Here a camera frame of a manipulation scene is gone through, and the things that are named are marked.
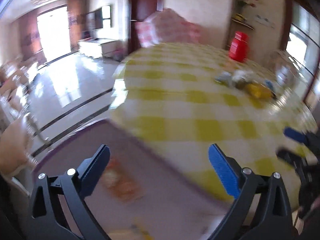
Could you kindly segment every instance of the tv stand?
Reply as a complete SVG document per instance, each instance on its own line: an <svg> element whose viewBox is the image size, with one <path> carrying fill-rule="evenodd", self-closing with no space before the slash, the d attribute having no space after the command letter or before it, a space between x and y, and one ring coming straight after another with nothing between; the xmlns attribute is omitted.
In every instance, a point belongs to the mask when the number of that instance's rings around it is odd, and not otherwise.
<svg viewBox="0 0 320 240"><path fill-rule="evenodd" d="M79 51L87 57L111 57L112 53L117 49L118 40L110 39L92 39L88 41L80 40L78 42Z"/></svg>

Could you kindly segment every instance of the curtain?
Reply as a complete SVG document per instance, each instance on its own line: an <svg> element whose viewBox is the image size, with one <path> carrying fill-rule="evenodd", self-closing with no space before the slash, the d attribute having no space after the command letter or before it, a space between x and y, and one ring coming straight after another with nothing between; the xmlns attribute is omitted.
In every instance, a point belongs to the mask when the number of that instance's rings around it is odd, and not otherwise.
<svg viewBox="0 0 320 240"><path fill-rule="evenodd" d="M42 49L37 16L35 9L19 18L20 45L24 61Z"/></svg>
<svg viewBox="0 0 320 240"><path fill-rule="evenodd" d="M78 42L82 38L82 32L88 30L86 24L88 0L68 0L67 4L71 52L76 52L79 50Z"/></svg>

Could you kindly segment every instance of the metal screw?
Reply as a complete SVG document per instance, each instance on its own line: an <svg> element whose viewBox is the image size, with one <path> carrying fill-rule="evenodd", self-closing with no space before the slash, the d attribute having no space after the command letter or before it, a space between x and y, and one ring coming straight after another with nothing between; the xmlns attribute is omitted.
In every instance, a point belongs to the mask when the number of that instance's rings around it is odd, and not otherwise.
<svg viewBox="0 0 320 240"><path fill-rule="evenodd" d="M44 173L39 174L38 179L44 179L44 178L45 178L45 174Z"/></svg>
<svg viewBox="0 0 320 240"><path fill-rule="evenodd" d="M244 169L242 170L242 172L243 172L244 174L250 175L250 174L252 173L252 170L249 169L249 168L244 168Z"/></svg>
<svg viewBox="0 0 320 240"><path fill-rule="evenodd" d="M281 178L281 175L280 175L279 172L275 172L275 173L273 174L273 176L274 176L276 179Z"/></svg>
<svg viewBox="0 0 320 240"><path fill-rule="evenodd" d="M67 174L69 175L69 176L72 176L72 175L74 175L76 173L76 169L74 169L74 168L71 168L71 169L69 169L68 171L67 171Z"/></svg>

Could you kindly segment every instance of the yellow checkered tablecloth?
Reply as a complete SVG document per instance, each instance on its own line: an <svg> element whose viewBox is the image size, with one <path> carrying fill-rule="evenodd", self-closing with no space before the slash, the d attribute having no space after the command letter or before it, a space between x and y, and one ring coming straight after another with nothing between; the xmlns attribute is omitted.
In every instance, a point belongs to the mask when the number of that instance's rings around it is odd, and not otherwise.
<svg viewBox="0 0 320 240"><path fill-rule="evenodd" d="M275 152L285 146L310 154L282 131L285 126L315 131L316 123L306 106L291 102L292 97L284 97L279 107L217 84L214 78L228 61L225 50L208 45L169 43L138 50L115 73L111 120L218 199L231 197L209 163L213 143L256 174L280 172L291 205L297 207L300 181ZM253 61L237 64L274 78Z"/></svg>

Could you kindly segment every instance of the yellow package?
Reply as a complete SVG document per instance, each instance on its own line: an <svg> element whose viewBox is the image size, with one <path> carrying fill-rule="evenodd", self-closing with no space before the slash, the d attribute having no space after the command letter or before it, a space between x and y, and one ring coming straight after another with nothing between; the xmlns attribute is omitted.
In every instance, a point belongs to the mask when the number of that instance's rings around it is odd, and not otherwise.
<svg viewBox="0 0 320 240"><path fill-rule="evenodd" d="M250 95L257 99L270 99L273 94L272 91L261 84L248 84L244 88Z"/></svg>

